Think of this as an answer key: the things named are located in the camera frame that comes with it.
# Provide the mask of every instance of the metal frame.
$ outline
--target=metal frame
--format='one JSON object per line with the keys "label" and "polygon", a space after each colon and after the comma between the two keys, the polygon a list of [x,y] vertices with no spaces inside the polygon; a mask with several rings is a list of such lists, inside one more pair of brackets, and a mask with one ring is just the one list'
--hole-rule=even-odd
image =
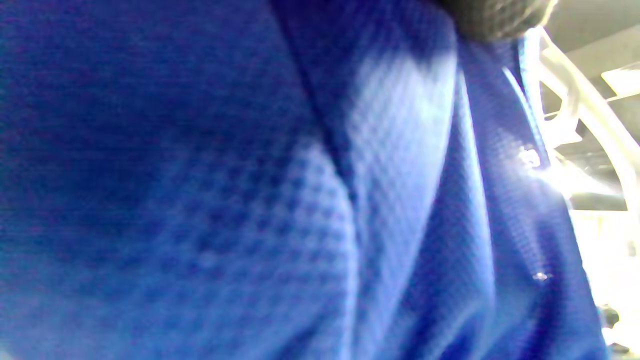
{"label": "metal frame", "polygon": [[[598,90],[544,31],[540,65],[540,80],[563,99],[558,116],[545,124],[546,132],[575,131],[578,119],[589,128],[618,174],[627,209],[637,220],[629,231],[640,249],[640,146]],[[551,141],[549,145],[558,144]]]}

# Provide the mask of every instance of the bright light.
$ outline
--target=bright light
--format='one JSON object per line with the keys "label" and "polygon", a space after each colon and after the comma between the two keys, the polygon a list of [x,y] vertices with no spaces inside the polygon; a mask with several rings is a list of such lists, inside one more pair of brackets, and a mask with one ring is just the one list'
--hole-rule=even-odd
{"label": "bright light", "polygon": [[603,72],[602,78],[619,97],[640,94],[640,62]]}
{"label": "bright light", "polygon": [[611,345],[616,342],[616,335],[615,333],[613,333],[613,329],[610,329],[608,327],[602,328],[602,337],[604,338],[604,341],[607,343],[607,345]]}
{"label": "bright light", "polygon": [[558,159],[555,159],[552,162],[552,166],[542,174],[542,177],[556,187],[566,198],[570,198],[576,193],[615,194],[611,189],[588,176],[569,161],[561,163]]}

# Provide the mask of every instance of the blue jacket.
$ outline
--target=blue jacket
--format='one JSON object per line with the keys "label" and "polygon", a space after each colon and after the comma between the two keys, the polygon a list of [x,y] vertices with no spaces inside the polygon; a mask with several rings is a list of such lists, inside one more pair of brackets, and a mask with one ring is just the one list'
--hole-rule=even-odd
{"label": "blue jacket", "polygon": [[16,359],[607,357],[534,32],[472,43],[428,0],[2,17]]}

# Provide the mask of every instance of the ceiling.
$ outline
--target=ceiling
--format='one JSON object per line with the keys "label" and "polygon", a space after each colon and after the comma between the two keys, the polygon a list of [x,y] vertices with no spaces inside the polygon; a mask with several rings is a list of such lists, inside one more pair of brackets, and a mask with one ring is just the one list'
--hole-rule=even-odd
{"label": "ceiling", "polygon": [[[616,93],[601,74],[640,61],[640,0],[559,0],[546,29],[605,99]],[[545,113],[560,109],[560,98],[545,86],[542,98]],[[640,143],[640,94],[610,101],[609,106]],[[582,123],[576,132],[582,136],[581,142],[556,150],[589,176],[621,193],[618,176],[602,146]],[[621,196],[577,194],[571,202],[575,209],[626,210]]]}

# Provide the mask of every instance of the blue fabric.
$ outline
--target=blue fabric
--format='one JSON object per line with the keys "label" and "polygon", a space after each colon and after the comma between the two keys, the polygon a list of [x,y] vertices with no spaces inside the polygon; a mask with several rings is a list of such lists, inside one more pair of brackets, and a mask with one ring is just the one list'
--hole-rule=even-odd
{"label": "blue fabric", "polygon": [[418,0],[2,17],[16,359],[607,357],[540,176],[535,38],[473,44]]}

